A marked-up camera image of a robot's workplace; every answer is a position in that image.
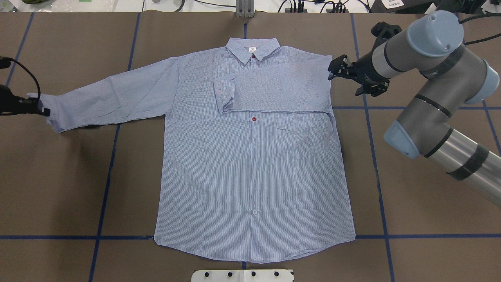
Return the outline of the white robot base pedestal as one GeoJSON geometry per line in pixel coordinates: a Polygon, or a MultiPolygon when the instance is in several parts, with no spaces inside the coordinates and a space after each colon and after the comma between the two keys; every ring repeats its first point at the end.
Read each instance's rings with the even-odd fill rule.
{"type": "Polygon", "coordinates": [[[235,269],[195,271],[192,282],[294,282],[289,269],[235,269]]]}

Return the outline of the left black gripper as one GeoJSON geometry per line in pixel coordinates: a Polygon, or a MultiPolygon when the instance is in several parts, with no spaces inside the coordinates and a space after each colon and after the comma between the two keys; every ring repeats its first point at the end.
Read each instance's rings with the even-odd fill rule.
{"type": "Polygon", "coordinates": [[[0,115],[13,116],[18,114],[39,114],[49,117],[49,108],[39,108],[40,86],[36,85],[38,94],[35,98],[22,98],[13,95],[11,89],[6,85],[0,85],[0,115]]]}

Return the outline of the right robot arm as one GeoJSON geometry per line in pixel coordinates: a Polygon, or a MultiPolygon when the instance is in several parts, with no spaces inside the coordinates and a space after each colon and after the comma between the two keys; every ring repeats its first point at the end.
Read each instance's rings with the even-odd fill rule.
{"type": "Polygon", "coordinates": [[[456,15],[435,11],[406,30],[379,22],[371,29],[372,50],[351,62],[346,55],[332,60],[329,80],[351,79],[356,95],[374,98],[387,91],[391,78],[416,69],[427,80],[384,134],[390,146],[410,159],[431,159],[457,181],[500,205],[500,156],[448,124],[463,104],[491,96],[500,78],[487,61],[463,42],[464,28],[456,15]]]}

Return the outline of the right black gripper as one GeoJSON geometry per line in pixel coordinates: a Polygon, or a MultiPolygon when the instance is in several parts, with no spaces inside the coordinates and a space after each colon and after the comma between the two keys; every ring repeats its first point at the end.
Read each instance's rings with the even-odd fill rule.
{"type": "Polygon", "coordinates": [[[368,53],[356,62],[351,62],[347,55],[333,59],[328,66],[328,80],[336,77],[351,79],[362,85],[356,90],[355,96],[370,95],[376,98],[387,91],[389,78],[375,70],[372,56],[373,53],[368,53]]]}

